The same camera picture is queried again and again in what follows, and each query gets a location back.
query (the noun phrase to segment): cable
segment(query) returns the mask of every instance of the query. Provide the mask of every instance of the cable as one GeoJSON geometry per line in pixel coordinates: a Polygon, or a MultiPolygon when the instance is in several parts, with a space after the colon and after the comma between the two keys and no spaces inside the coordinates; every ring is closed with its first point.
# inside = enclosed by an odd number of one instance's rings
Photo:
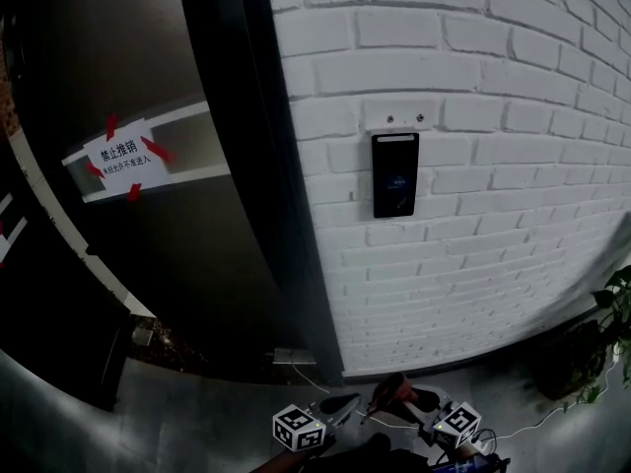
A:
{"type": "MultiPolygon", "coordinates": [[[[611,372],[611,370],[613,370],[615,368],[615,365],[613,365],[611,368],[609,368],[609,370],[607,370],[604,374],[604,391],[601,392],[597,397],[596,400],[598,400],[609,388],[609,380],[608,380],[608,375],[609,372],[611,372]]],[[[566,409],[569,410],[572,407],[575,407],[578,403],[574,402],[572,403],[570,406],[568,406],[568,408],[566,409]]],[[[509,439],[512,438],[513,436],[521,433],[522,431],[526,431],[526,430],[535,430],[537,428],[540,428],[541,426],[543,426],[543,423],[545,423],[545,421],[547,421],[550,417],[552,417],[556,412],[558,412],[559,410],[563,410],[563,407],[558,407],[555,408],[554,410],[552,410],[548,415],[546,415],[538,424],[535,424],[534,426],[528,426],[527,428],[521,428],[520,430],[516,430],[514,433],[510,434],[510,435],[506,435],[505,437],[495,437],[495,441],[497,441],[498,439],[509,439]]]]}
{"type": "MultiPolygon", "coordinates": [[[[303,374],[300,370],[298,370],[296,368],[296,365],[294,365],[293,363],[292,363],[292,368],[296,371],[296,373],[298,375],[300,375],[302,378],[304,378],[308,383],[310,383],[316,389],[319,389],[322,392],[326,392],[326,394],[330,394],[331,393],[330,390],[326,390],[323,387],[320,387],[313,380],[311,380],[308,376],[303,374]]],[[[355,412],[357,414],[361,415],[362,417],[366,417],[366,414],[363,414],[359,410],[355,410],[355,412]]],[[[391,428],[391,429],[394,429],[394,430],[416,430],[416,429],[418,429],[416,426],[393,426],[392,424],[386,424],[384,421],[380,421],[379,419],[376,419],[375,417],[372,417],[372,416],[369,417],[369,419],[372,419],[373,421],[380,423],[382,426],[386,426],[387,428],[391,428]]]]}
{"type": "Polygon", "coordinates": [[[313,387],[315,387],[316,389],[319,389],[319,390],[321,390],[322,392],[326,392],[326,394],[330,394],[330,393],[331,393],[331,391],[330,391],[330,390],[323,389],[322,387],[320,387],[319,385],[317,385],[317,384],[316,384],[313,380],[311,380],[308,376],[306,376],[305,374],[303,374],[300,370],[298,370],[298,369],[296,368],[296,365],[294,365],[293,363],[292,363],[292,368],[296,371],[296,373],[297,373],[298,375],[300,375],[302,378],[304,378],[304,379],[305,379],[308,383],[310,383],[310,384],[311,384],[313,387]]]}

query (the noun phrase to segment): black door frame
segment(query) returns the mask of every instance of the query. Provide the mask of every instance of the black door frame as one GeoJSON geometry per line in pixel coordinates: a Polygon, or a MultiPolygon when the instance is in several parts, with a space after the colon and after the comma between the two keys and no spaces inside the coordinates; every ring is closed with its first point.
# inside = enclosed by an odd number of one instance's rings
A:
{"type": "MultiPolygon", "coordinates": [[[[30,0],[6,0],[5,39],[21,122],[48,131],[54,114],[38,103],[38,72],[22,54],[20,22],[30,0]]],[[[316,246],[270,0],[182,0],[188,32],[219,139],[252,231],[324,378],[341,383],[343,363],[316,246]]],[[[54,141],[35,156],[62,207],[86,241],[99,232],[70,174],[46,162],[54,141]]]]}

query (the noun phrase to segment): white brick wall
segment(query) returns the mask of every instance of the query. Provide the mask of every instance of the white brick wall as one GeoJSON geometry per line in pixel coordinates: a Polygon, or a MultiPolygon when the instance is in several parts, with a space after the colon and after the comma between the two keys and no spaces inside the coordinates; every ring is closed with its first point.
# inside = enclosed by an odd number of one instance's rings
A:
{"type": "Polygon", "coordinates": [[[347,374],[585,309],[555,299],[631,209],[631,0],[272,7],[347,374]],[[369,132],[396,130],[420,132],[416,208],[376,220],[369,132]]]}

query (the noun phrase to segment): red tape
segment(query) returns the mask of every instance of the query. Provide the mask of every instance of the red tape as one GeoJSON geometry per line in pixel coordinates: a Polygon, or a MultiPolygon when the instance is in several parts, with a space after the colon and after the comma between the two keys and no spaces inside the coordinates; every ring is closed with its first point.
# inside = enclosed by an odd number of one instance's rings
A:
{"type": "Polygon", "coordinates": [[[171,162],[172,160],[171,153],[167,151],[164,147],[160,147],[158,144],[156,144],[155,142],[152,142],[151,140],[145,137],[140,137],[140,140],[142,140],[143,143],[147,146],[147,149],[149,149],[156,156],[162,158],[163,161],[167,163],[171,162]]]}
{"type": "Polygon", "coordinates": [[[105,175],[103,175],[103,172],[101,171],[101,169],[98,169],[92,163],[86,163],[86,169],[88,169],[88,171],[92,175],[96,175],[97,177],[100,177],[100,178],[105,178],[105,175]]]}
{"type": "Polygon", "coordinates": [[[129,189],[129,194],[127,195],[128,201],[136,201],[138,196],[140,196],[140,188],[142,184],[131,184],[131,189],[129,189]]]}
{"type": "Polygon", "coordinates": [[[116,114],[110,114],[107,117],[107,138],[105,139],[106,142],[109,142],[112,138],[114,138],[116,122],[118,122],[118,116],[116,114]]]}

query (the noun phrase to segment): door frame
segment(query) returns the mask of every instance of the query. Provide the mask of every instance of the door frame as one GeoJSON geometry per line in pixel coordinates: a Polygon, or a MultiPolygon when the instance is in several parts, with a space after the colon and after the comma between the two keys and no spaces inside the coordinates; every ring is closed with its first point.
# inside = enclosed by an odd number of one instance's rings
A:
{"type": "Polygon", "coordinates": [[[322,376],[343,363],[270,0],[182,0],[204,93],[254,235],[322,376]]]}

